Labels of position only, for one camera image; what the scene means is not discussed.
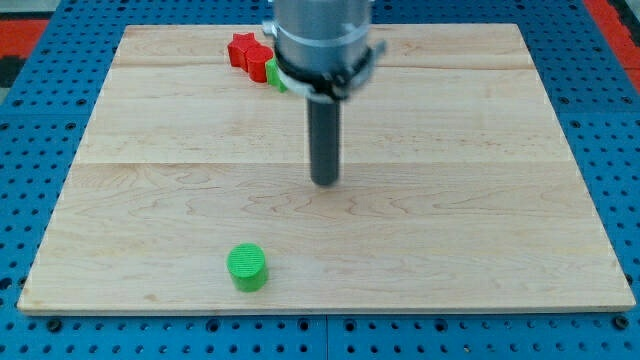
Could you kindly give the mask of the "green block behind arm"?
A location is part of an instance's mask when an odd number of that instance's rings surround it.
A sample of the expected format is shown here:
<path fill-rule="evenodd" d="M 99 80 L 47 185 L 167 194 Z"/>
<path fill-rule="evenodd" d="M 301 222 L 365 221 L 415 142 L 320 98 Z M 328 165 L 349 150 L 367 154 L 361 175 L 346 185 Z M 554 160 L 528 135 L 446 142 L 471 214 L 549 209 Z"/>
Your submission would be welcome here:
<path fill-rule="evenodd" d="M 267 83 L 278 90 L 280 93 L 287 91 L 286 85 L 281 81 L 279 75 L 279 68 L 276 58 L 273 57 L 265 63 L 265 72 Z"/>

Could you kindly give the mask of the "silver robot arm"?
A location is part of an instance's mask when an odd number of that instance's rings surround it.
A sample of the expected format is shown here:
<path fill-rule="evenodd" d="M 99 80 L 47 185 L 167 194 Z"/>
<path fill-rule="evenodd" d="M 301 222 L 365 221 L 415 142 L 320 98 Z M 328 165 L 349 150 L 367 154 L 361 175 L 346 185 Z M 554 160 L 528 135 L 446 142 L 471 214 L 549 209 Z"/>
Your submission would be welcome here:
<path fill-rule="evenodd" d="M 273 0 L 262 23 L 286 88 L 317 103 L 345 101 L 372 77 L 384 40 L 369 39 L 370 0 Z"/>

